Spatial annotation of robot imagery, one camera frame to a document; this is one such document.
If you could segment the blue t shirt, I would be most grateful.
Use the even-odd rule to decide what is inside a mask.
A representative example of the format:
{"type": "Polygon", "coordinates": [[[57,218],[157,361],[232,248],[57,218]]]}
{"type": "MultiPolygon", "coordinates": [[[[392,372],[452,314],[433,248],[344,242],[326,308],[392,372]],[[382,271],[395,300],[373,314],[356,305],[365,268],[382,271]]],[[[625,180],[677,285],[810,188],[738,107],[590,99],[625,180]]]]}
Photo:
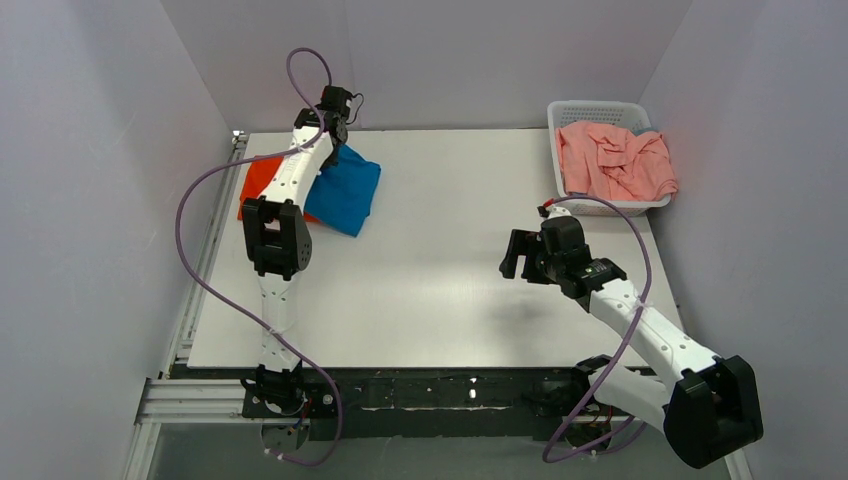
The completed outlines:
{"type": "Polygon", "coordinates": [[[381,166],[343,145],[337,164],[316,177],[305,203],[305,218],[357,237],[370,216],[381,166]]]}

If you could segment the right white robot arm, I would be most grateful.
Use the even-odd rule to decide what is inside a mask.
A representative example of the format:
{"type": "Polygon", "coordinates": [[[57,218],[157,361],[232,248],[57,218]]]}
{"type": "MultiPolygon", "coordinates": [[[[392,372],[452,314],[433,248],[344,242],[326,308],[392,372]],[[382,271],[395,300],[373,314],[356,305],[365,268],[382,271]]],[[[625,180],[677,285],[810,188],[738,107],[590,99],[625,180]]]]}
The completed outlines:
{"type": "Polygon", "coordinates": [[[752,366],[699,344],[649,305],[647,288],[638,289],[612,260],[592,255],[577,218],[549,214],[537,231],[513,230],[499,271],[506,279],[557,286],[622,339],[614,355],[576,365],[581,395],[546,445],[544,461],[554,462],[553,445],[592,402],[659,430],[696,469],[763,437],[752,366]]]}

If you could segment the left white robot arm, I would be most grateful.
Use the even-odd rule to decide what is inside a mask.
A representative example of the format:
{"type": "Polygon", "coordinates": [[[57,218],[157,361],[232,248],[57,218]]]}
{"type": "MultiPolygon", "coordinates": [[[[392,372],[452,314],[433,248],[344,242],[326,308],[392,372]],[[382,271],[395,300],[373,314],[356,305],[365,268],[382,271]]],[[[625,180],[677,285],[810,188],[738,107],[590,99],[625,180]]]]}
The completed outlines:
{"type": "Polygon", "coordinates": [[[247,256],[260,286],[261,320],[270,326],[261,340],[263,372],[286,373],[300,362],[277,337],[294,325],[289,297],[295,276],[306,269],[312,256],[304,204],[321,171],[337,164],[338,150],[348,138],[353,97],[342,87],[326,86],[318,104],[298,114],[291,152],[279,157],[281,164],[268,185],[242,202],[247,256]]]}

